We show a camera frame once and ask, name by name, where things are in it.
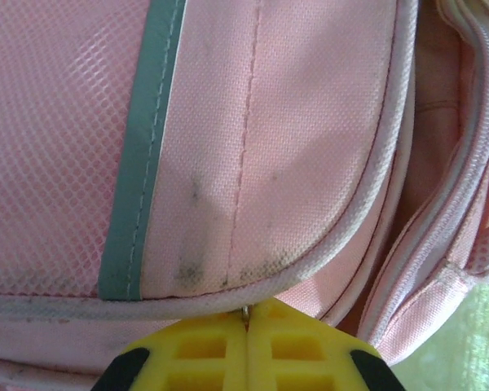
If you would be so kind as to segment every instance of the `gray reflective stripe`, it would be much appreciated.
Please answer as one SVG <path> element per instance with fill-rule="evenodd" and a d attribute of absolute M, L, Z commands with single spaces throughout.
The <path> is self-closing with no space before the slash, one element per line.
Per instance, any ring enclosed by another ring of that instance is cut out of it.
<path fill-rule="evenodd" d="M 102 299 L 141 300 L 143 246 L 184 7 L 185 0 L 151 0 L 148 8 L 99 271 Z"/>

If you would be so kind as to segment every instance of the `pink bag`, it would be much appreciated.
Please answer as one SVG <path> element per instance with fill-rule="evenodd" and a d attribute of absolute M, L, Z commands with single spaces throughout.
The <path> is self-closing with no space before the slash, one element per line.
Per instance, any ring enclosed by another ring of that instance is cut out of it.
<path fill-rule="evenodd" d="M 0 390 L 272 296 L 396 363 L 481 282 L 489 0 L 0 2 Z"/>

